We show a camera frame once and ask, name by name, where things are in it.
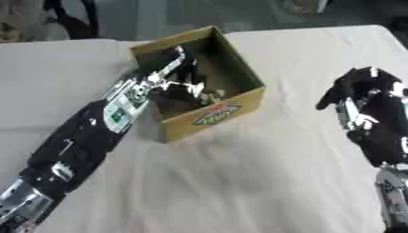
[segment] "white cloth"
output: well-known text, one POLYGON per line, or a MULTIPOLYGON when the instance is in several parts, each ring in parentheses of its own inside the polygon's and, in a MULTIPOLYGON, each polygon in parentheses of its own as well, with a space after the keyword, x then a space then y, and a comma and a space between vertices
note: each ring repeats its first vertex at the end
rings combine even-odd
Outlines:
MULTIPOLYGON (((408 81, 408 54, 379 26, 227 35, 267 85, 260 109, 159 144, 139 119, 38 232, 375 233, 370 167, 332 109, 314 109, 352 67, 408 81)), ((131 66, 111 40, 0 45, 0 188, 59 124, 131 66)))

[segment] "silver metal component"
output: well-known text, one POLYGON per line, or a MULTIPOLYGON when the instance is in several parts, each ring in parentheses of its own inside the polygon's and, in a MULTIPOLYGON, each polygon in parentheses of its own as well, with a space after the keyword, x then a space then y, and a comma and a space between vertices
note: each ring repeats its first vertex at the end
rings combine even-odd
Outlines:
POLYGON ((376 67, 371 67, 370 68, 370 75, 372 77, 378 77, 378 69, 376 67))
POLYGON ((95 118, 90 118, 89 123, 91 124, 92 127, 97 125, 97 120, 95 118))
POLYGON ((53 204, 53 200, 19 178, 0 195, 0 225, 8 220, 21 222, 18 230, 30 230, 53 204))
POLYGON ((64 142, 66 142, 66 146, 58 153, 59 156, 64 155, 64 153, 74 144, 71 139, 64 139, 64 142))
POLYGON ((375 186, 382 202, 382 217, 387 228, 408 226, 406 168, 406 165, 382 167, 377 175, 375 186))
POLYGON ((357 127, 370 129, 372 125, 378 123, 372 116, 361 114, 358 107, 350 97, 336 106, 336 111, 342 124, 346 130, 354 130, 357 127))
POLYGON ((408 154, 408 137, 401 138, 401 148, 403 149, 403 153, 408 154))
POLYGON ((58 162, 51 167, 51 171, 64 181, 68 182, 74 176, 74 172, 66 165, 58 162))
POLYGON ((393 83, 393 90, 390 91, 390 94, 395 97, 403 97, 403 90, 405 86, 401 82, 393 83))

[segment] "small object in box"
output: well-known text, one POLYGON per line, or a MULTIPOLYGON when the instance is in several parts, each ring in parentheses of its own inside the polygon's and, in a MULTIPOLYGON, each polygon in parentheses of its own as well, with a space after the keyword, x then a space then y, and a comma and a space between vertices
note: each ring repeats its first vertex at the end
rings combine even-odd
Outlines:
POLYGON ((199 99, 201 100, 200 103, 203 106, 209 106, 215 103, 221 102, 222 98, 225 96, 225 91, 222 89, 218 89, 215 91, 203 91, 199 95, 199 99))

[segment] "metal part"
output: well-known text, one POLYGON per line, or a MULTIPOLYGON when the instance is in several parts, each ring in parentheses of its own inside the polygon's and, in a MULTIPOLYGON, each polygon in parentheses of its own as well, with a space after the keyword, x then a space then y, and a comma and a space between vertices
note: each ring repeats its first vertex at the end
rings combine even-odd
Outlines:
POLYGON ((18 179, 0 196, 0 226, 28 228, 53 204, 53 200, 18 179))
POLYGON ((382 167, 375 186, 382 202, 387 228, 408 227, 408 170, 382 167))
POLYGON ((57 176, 62 178, 64 181, 69 181, 74 176, 74 172, 65 164, 57 162, 51 167, 53 173, 57 176))

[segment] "label on box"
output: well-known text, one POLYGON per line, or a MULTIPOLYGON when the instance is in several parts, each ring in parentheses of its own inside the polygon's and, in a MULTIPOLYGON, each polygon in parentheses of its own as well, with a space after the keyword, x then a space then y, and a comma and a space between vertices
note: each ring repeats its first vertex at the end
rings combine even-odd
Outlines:
POLYGON ((214 111, 207 113, 198 120, 194 121, 193 125, 203 126, 203 125, 215 125, 232 115, 235 111, 240 109, 240 106, 236 105, 220 105, 214 108, 214 111))

